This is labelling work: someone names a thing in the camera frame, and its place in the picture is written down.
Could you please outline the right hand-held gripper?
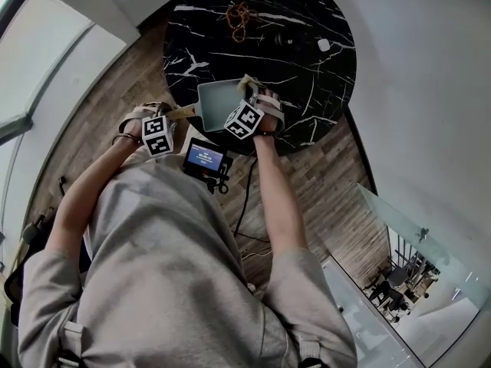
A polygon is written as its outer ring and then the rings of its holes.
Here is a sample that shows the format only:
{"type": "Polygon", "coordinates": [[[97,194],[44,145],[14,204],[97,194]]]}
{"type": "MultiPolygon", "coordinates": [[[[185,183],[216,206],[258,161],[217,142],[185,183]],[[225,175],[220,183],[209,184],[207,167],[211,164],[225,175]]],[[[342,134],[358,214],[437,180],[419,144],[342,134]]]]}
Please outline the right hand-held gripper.
{"type": "Polygon", "coordinates": [[[224,123],[224,129],[239,140],[251,136],[264,117],[264,113],[255,106],[258,95],[259,87],[250,84],[245,86],[245,90],[237,90],[231,98],[232,111],[224,123]]]}

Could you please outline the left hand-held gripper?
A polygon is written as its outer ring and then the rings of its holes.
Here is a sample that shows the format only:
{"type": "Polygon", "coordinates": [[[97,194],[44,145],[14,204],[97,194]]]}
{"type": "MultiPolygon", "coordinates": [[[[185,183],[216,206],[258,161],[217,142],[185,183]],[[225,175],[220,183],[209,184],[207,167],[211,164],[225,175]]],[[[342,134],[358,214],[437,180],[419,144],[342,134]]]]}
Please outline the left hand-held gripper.
{"type": "Polygon", "coordinates": [[[170,125],[165,115],[174,108],[166,102],[157,104],[155,117],[146,117],[142,121],[142,141],[150,156],[164,156],[173,152],[173,138],[177,122],[170,125]]]}

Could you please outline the person's left hand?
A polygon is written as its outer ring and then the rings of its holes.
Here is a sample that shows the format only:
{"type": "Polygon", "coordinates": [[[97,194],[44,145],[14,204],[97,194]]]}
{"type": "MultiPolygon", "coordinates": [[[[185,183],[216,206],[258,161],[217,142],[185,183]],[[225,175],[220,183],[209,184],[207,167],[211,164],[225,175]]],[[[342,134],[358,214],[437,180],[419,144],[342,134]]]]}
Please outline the person's left hand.
{"type": "Polygon", "coordinates": [[[157,103],[142,103],[129,112],[118,127],[118,133],[131,137],[133,140],[140,142],[142,137],[143,119],[155,117],[157,103]]]}

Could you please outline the person's right hand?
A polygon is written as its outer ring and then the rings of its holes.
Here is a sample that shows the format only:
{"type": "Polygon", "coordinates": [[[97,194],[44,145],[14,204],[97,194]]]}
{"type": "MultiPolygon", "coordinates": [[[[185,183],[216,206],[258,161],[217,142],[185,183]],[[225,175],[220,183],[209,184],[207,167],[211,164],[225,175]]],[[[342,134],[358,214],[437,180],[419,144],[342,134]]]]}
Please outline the person's right hand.
{"type": "Polygon", "coordinates": [[[267,133],[276,133],[283,129],[285,115],[278,94],[268,88],[260,88],[255,101],[255,108],[264,113],[258,130],[267,133]]]}

